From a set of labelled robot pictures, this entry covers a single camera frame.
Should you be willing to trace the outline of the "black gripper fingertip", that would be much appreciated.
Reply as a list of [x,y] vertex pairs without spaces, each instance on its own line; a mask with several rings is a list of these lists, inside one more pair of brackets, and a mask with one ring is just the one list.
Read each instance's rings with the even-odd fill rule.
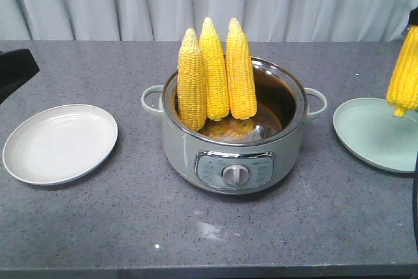
[[418,8],[415,8],[410,12],[408,24],[418,25]]

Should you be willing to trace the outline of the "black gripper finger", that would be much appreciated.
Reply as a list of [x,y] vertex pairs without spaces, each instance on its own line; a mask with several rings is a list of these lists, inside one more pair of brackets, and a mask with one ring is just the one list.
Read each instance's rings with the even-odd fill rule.
[[1,103],[40,71],[27,48],[1,52]]

